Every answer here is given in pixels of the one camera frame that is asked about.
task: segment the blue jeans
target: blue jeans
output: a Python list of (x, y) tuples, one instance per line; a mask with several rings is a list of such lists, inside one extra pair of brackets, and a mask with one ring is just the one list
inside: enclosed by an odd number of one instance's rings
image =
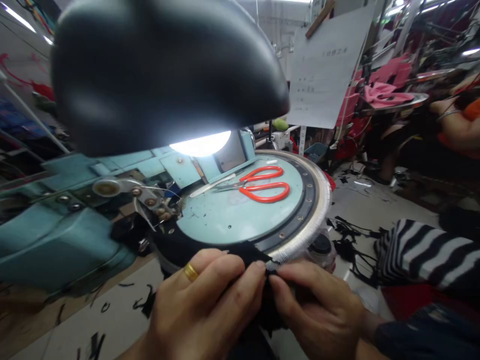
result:
[(392, 360), (480, 359), (480, 330), (440, 304), (430, 304), (407, 322), (380, 325), (377, 349)]

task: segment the black and white striped fabric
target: black and white striped fabric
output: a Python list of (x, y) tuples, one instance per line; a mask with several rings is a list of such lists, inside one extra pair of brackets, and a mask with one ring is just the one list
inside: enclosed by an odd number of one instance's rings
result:
[(455, 298), (480, 299), (480, 243), (402, 219), (374, 244), (381, 285), (428, 283)]

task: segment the gold ring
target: gold ring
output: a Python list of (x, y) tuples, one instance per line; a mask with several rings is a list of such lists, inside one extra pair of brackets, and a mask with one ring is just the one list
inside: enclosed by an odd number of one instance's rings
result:
[(193, 283), (199, 277), (199, 273), (194, 269), (194, 267), (190, 263), (188, 263), (183, 268), (183, 272), (185, 273), (186, 277), (188, 278), (188, 280), (190, 280), (191, 283)]

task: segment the orange scissors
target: orange scissors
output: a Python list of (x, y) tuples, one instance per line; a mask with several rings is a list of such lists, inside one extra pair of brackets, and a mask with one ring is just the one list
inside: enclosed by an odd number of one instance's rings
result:
[[(256, 174), (261, 173), (263, 171), (267, 171), (267, 170), (276, 170), (276, 172), (255, 176)], [(259, 167), (258, 169), (253, 170), (248, 175), (245, 175), (244, 177), (242, 177), (239, 182), (236, 182), (230, 185), (217, 186), (216, 189), (213, 191), (213, 193), (238, 189), (243, 195), (248, 196), (250, 199), (255, 200), (258, 203), (267, 203), (267, 204), (276, 203), (277, 201), (285, 199), (290, 193), (290, 186), (286, 182), (273, 182), (269, 184), (255, 185), (255, 186), (248, 186), (248, 187), (246, 185), (249, 182), (254, 182), (258, 180), (278, 178), (279, 176), (282, 176), (283, 173), (284, 173), (284, 170), (280, 166)], [(252, 194), (252, 192), (255, 192), (255, 191), (275, 189), (275, 188), (285, 188), (285, 190), (281, 194), (278, 194), (272, 197), (263, 197), (263, 196), (257, 196)]]

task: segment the fluorescent light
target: fluorescent light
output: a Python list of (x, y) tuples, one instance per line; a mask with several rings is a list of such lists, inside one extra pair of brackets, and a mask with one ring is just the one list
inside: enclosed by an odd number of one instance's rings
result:
[(404, 6), (399, 6), (399, 7), (394, 7), (393, 9), (391, 9), (389, 12), (386, 13), (386, 16), (392, 16), (392, 15), (395, 15), (395, 14), (398, 14), (399, 12), (402, 11), (402, 9), (404, 8)]
[(50, 40), (48, 37), (46, 37), (45, 35), (43, 35), (43, 38), (45, 39), (45, 41), (49, 44), (49, 45), (53, 45), (54, 42), (52, 40)]
[(426, 13), (426, 12), (429, 12), (429, 11), (431, 11), (431, 10), (433, 10), (433, 9), (436, 9), (436, 8), (438, 8), (439, 6), (440, 6), (440, 5), (435, 5), (435, 6), (426, 8), (425, 10), (422, 10), (421, 14)]
[(462, 56), (468, 56), (468, 55), (475, 54), (475, 53), (477, 53), (478, 51), (480, 51), (480, 48), (476, 48), (476, 49), (471, 49), (471, 50), (464, 51), (464, 52), (461, 53), (461, 55), (462, 55)]
[(287, 2), (287, 3), (303, 3), (310, 4), (310, 0), (273, 0), (278, 2)]
[(215, 154), (223, 148), (230, 138), (230, 133), (230, 131), (225, 131), (214, 135), (177, 142), (170, 145), (170, 147), (181, 154), (203, 158)]
[(15, 11), (13, 11), (11, 8), (9, 8), (7, 5), (5, 5), (3, 2), (0, 2), (0, 4), (3, 5), (5, 8), (5, 11), (12, 15), (15, 19), (17, 19), (19, 22), (21, 22), (23, 25), (25, 25), (28, 29), (32, 30), (34, 33), (36, 33), (35, 29), (32, 27), (32, 25), (29, 24), (27, 20), (25, 20), (23, 17), (18, 15)]

